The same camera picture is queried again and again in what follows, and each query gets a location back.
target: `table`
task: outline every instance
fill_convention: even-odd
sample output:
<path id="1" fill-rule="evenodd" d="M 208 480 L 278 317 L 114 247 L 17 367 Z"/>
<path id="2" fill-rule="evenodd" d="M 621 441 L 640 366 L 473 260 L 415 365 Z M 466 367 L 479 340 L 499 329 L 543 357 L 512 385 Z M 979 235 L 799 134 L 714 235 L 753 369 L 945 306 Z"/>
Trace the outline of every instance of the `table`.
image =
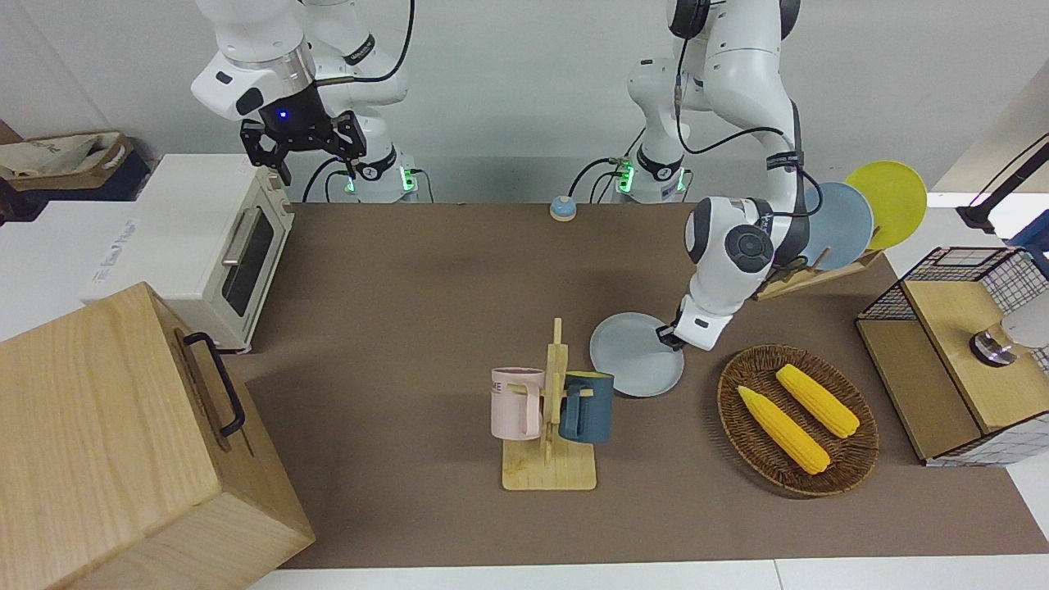
<path id="1" fill-rule="evenodd" d="M 554 316 L 570 365 L 622 311 L 668 318 L 692 272 L 689 206 L 303 206 L 255 337 L 249 380 L 318 542 L 287 567 L 705 561 L 1045 552 L 1003 469 L 920 467 L 852 320 L 887 265 L 749 302 L 681 383 L 617 399 L 593 492 L 499 489 L 488 373 L 541 365 Z M 547 288 L 558 285 L 557 290 Z M 718 375 L 762 342 L 807 349 L 868 396 L 882 438 L 849 493 L 778 497 L 718 424 Z M 553 534 L 556 544 L 537 540 Z"/>

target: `corn cob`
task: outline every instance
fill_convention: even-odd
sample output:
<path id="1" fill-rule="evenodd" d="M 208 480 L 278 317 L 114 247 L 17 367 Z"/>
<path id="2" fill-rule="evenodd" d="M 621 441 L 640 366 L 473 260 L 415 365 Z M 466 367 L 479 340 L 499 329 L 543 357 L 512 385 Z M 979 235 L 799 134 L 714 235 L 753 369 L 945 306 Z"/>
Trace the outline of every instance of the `corn cob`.
<path id="1" fill-rule="evenodd" d="M 800 368 L 788 363 L 776 372 L 776 380 L 831 434 L 839 439 L 856 434 L 859 418 Z"/>
<path id="2" fill-rule="evenodd" d="M 819 446 L 819 443 L 812 440 L 801 426 L 791 420 L 790 416 L 784 414 L 775 402 L 743 385 L 740 385 L 738 392 L 743 403 L 747 405 L 750 415 L 757 420 L 762 429 L 786 450 L 806 473 L 815 476 L 827 470 L 831 464 L 831 456 Z"/>

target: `light blue plate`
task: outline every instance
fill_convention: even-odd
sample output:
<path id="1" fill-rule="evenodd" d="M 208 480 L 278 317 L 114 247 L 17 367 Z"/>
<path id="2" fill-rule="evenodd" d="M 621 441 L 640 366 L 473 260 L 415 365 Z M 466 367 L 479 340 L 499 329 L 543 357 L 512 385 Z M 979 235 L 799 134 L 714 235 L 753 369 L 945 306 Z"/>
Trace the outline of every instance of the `light blue plate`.
<path id="1" fill-rule="evenodd" d="M 819 186 L 823 189 L 823 207 L 809 217 L 809 245 L 801 255 L 811 266 L 823 249 L 830 248 L 815 269 L 833 271 L 851 265 L 866 250 L 874 232 L 874 213 L 863 194 L 853 187 L 844 183 Z M 815 188 L 805 191 L 807 211 L 812 211 L 818 202 Z"/>

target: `dark teal mug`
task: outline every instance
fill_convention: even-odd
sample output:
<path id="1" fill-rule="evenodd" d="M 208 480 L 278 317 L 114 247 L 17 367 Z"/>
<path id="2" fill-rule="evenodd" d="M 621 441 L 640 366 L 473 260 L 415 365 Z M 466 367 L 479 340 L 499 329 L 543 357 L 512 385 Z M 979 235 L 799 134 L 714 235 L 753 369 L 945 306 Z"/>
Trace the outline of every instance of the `dark teal mug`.
<path id="1" fill-rule="evenodd" d="M 564 377 L 561 423 L 562 439 L 581 443 L 603 443 L 612 433 L 612 375 L 593 371 L 570 371 Z"/>

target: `pink mug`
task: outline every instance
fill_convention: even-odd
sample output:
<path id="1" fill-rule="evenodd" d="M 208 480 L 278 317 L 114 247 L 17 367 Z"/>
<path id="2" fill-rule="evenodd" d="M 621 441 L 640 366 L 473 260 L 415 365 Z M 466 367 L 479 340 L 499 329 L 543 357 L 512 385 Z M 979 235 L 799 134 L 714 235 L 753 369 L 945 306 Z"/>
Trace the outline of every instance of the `pink mug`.
<path id="1" fill-rule="evenodd" d="M 539 438 L 542 428 L 540 388 L 547 374 L 539 368 L 492 370 L 492 436 L 505 441 Z"/>

